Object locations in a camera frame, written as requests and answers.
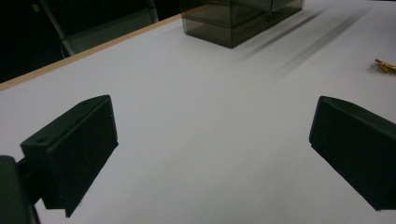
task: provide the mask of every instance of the white table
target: white table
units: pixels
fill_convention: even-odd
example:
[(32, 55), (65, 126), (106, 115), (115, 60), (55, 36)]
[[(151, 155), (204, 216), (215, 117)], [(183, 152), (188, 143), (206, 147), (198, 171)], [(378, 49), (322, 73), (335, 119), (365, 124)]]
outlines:
[(181, 20), (0, 92), (0, 150), (85, 99), (110, 94), (120, 145), (69, 219), (43, 224), (382, 224), (311, 148), (320, 95), (396, 122), (396, 3), (307, 0), (235, 49), (183, 34)]

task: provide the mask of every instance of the transparent plastic box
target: transparent plastic box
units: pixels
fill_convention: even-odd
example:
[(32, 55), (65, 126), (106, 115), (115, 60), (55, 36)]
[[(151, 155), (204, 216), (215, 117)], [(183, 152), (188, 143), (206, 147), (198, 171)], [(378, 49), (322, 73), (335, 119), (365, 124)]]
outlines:
[(184, 32), (228, 48), (285, 20), (304, 0), (180, 0)]

